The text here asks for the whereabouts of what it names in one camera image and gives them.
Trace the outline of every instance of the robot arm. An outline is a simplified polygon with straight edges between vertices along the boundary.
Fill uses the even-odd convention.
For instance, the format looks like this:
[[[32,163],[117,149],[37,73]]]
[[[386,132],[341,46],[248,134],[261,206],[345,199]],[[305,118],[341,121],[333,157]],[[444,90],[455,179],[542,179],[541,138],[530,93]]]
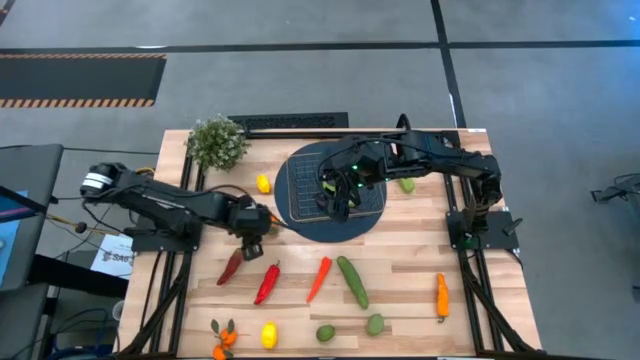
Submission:
[[[327,213],[346,221],[349,201],[360,204],[358,188],[439,172],[469,178],[474,204],[466,209],[468,229],[486,230],[487,212],[502,198],[498,162],[492,155],[451,148],[441,140],[439,135],[412,130],[337,141],[318,169],[318,181],[333,182],[336,189],[334,194],[325,194]]]
[[[199,236],[202,224],[242,238],[245,260],[263,254],[262,235],[271,227],[269,209],[249,196],[219,191],[195,193],[136,174],[120,163],[92,166],[80,194],[85,203],[117,204],[153,221],[156,231],[178,239]],[[135,236],[140,230],[125,230]]]

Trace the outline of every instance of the wooden table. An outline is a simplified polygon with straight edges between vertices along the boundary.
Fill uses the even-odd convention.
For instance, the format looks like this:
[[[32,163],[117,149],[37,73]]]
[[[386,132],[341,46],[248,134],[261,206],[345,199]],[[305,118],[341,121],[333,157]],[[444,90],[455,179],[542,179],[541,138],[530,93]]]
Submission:
[[[467,150],[491,151],[486,131],[462,129],[459,133],[462,146]],[[186,130],[165,132],[156,180],[179,185],[187,136]],[[277,213],[273,195],[258,193],[256,175],[263,173],[274,181],[289,155],[315,141],[252,140],[249,153],[231,172],[208,172],[205,188],[226,183],[241,186]],[[196,168],[192,169],[190,189],[195,186]],[[449,208],[443,176],[430,174],[415,179],[415,183],[412,195],[404,194],[397,183],[389,183],[382,218],[371,231],[351,241],[322,244],[291,231],[266,238],[264,256],[243,264],[223,287],[216,286],[216,281],[240,242],[222,230],[206,227],[201,247],[193,257],[178,356],[211,356],[217,344],[210,328],[213,318],[221,324],[234,319],[239,331],[238,341],[232,348],[236,356],[474,354],[458,260],[449,246],[444,220]],[[461,196],[459,183],[456,189],[456,194]],[[458,204],[463,204],[461,197]],[[488,250],[485,254],[496,305],[522,338],[539,348],[520,266],[503,250]],[[320,259],[324,256],[335,259],[340,255],[351,259],[360,273],[371,303],[366,311],[356,303],[335,263],[313,302],[305,302]],[[135,259],[119,328],[123,347],[138,331],[155,258],[155,253],[144,253]],[[254,306],[264,273],[277,260],[282,271],[277,286],[264,305]],[[163,261],[164,257],[158,266],[159,272]],[[436,273],[445,274],[451,301],[451,315],[442,324],[436,315]],[[147,317],[155,308],[161,277],[158,274],[155,278]],[[490,349],[489,326],[480,303],[478,310],[485,347]],[[173,318],[171,311],[168,319]],[[384,333],[371,338],[365,333],[365,324],[367,317],[374,313],[381,313],[386,322]],[[260,342],[262,326],[268,320],[278,325],[278,346],[270,351],[264,350]],[[315,339],[316,329],[324,324],[332,324],[337,329],[336,337],[326,344]],[[165,321],[160,350],[168,347],[170,327],[171,321]]]

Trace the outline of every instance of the green plant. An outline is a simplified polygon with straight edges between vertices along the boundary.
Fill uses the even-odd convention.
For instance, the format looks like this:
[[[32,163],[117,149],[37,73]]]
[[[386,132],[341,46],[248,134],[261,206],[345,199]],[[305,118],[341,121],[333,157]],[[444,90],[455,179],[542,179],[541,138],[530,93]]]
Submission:
[[[189,155],[203,170],[213,167],[229,171],[251,146],[240,130],[240,125],[220,114],[205,121],[197,120],[187,140]]]

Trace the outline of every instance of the red chili pepper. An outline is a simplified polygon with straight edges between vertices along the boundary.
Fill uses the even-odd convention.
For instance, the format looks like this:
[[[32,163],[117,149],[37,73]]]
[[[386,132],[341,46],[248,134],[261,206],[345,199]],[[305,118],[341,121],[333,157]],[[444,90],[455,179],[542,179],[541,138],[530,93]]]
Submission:
[[[255,305],[262,303],[276,285],[276,280],[278,280],[278,275],[280,275],[280,268],[278,267],[279,264],[280,261],[275,265],[269,266],[269,270],[264,274],[264,280],[262,281],[262,285],[260,285],[260,290],[258,290],[256,300],[253,302]]]
[[[236,251],[231,254],[229,262],[227,262],[227,267],[224,269],[222,275],[220,275],[220,279],[218,279],[217,284],[222,285],[226,283],[231,278],[231,276],[236,273],[243,260],[244,258],[242,257],[242,250],[240,248],[237,248]]]

